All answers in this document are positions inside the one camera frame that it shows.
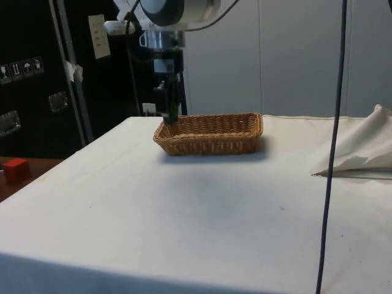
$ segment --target woven basket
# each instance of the woven basket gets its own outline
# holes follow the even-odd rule
[[[258,113],[181,116],[162,123],[154,141],[171,156],[243,154],[255,152],[262,133]]]

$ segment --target white tablecloth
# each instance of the white tablecloth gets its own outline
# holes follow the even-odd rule
[[[128,119],[0,204],[0,293],[314,293],[308,158],[332,120],[265,117],[257,154],[176,158],[159,123]],[[324,293],[392,293],[390,185],[334,180]]]

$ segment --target white wall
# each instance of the white wall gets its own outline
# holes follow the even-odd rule
[[[232,3],[222,0],[221,12]],[[261,111],[258,0],[240,0],[210,29],[187,33],[189,112]]]
[[[347,113],[392,109],[392,13],[387,0],[353,0]]]
[[[233,1],[222,0],[222,10]],[[190,113],[332,116],[342,0],[240,0],[217,25],[187,34]],[[387,0],[349,0],[342,114],[392,108]]]

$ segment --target folded white fabric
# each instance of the folded white fabric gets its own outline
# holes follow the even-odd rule
[[[328,173],[330,145],[313,157],[313,175]],[[359,126],[338,135],[334,176],[392,179],[392,111],[377,105]]]

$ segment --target red cube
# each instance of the red cube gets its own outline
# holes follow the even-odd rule
[[[2,165],[8,184],[18,184],[31,178],[29,162],[26,159],[15,158]]]

